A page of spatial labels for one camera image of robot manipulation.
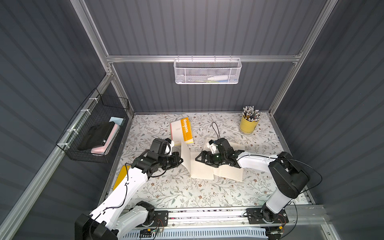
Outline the white orange cover notebook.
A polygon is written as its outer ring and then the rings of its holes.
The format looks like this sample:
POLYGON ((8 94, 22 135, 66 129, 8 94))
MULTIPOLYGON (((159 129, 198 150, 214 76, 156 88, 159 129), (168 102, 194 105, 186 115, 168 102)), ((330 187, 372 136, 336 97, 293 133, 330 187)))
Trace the white orange cover notebook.
POLYGON ((180 146, 182 142, 193 144, 193 134, 189 118, 184 118, 170 124, 172 141, 175 146, 180 146))

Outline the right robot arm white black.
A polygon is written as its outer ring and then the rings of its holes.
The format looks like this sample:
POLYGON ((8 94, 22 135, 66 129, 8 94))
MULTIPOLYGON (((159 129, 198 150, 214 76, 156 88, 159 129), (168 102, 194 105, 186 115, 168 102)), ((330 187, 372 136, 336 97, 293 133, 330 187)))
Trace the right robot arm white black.
POLYGON ((288 203, 297 198, 310 181, 309 174, 288 152, 278 155, 258 155, 244 150, 234 150, 228 140, 210 140, 208 150, 201 151, 195 162, 210 167, 229 166, 270 173, 277 189, 257 213, 267 224, 273 224, 283 214, 288 203))

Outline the cream lined notebook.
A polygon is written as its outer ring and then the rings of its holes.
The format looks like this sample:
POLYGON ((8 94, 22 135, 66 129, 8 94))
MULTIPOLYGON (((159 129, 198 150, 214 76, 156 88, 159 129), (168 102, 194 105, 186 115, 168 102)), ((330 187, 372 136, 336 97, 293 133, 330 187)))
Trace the cream lined notebook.
POLYGON ((190 177, 194 179, 213 180, 214 176, 227 178, 237 182, 243 181, 244 170, 229 165, 221 165, 218 168, 208 166, 195 160, 199 155, 198 152, 191 152, 188 145, 181 143, 182 165, 190 173, 190 177))

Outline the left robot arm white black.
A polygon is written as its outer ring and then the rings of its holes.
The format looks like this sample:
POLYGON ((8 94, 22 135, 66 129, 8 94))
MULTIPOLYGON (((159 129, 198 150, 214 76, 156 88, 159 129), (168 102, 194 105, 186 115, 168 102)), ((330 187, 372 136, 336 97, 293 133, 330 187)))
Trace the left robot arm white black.
POLYGON ((140 201, 128 213, 123 210, 132 197, 159 169, 170 170, 183 159, 173 152, 171 139, 154 139, 151 147, 134 159, 116 189, 90 214, 75 221, 76 240, 118 240, 137 226, 149 227, 155 222, 153 205, 140 201))

